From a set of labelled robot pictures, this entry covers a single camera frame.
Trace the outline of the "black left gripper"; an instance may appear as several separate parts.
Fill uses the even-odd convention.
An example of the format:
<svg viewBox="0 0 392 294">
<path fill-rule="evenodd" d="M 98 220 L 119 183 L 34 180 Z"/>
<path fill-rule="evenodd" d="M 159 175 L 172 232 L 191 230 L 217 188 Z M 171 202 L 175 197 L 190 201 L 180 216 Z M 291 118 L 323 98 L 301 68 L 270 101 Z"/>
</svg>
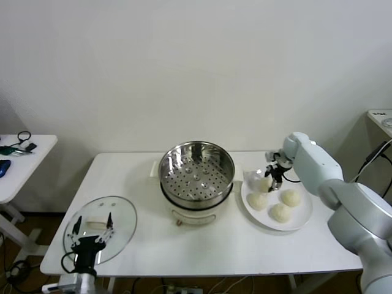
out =
<svg viewBox="0 0 392 294">
<path fill-rule="evenodd" d="M 72 252 L 77 255 L 73 273 L 96 275 L 94 269 L 96 255 L 105 249 L 107 242 L 113 237 L 113 219 L 109 213 L 105 227 L 99 235 L 85 236 L 79 239 L 82 216 L 71 227 L 70 232 L 66 232 L 66 246 L 72 248 Z"/>
</svg>

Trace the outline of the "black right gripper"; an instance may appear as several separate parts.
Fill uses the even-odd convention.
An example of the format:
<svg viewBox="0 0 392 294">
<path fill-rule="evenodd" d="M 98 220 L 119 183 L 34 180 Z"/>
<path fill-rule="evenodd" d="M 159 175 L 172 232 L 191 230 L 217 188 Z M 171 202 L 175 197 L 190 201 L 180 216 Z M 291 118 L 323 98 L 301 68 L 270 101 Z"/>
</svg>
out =
<svg viewBox="0 0 392 294">
<path fill-rule="evenodd" d="M 279 164 L 268 165 L 266 167 L 264 177 L 271 177 L 274 179 L 268 188 L 268 192 L 279 190 L 281 188 L 284 173 L 285 168 L 281 167 Z"/>
</svg>

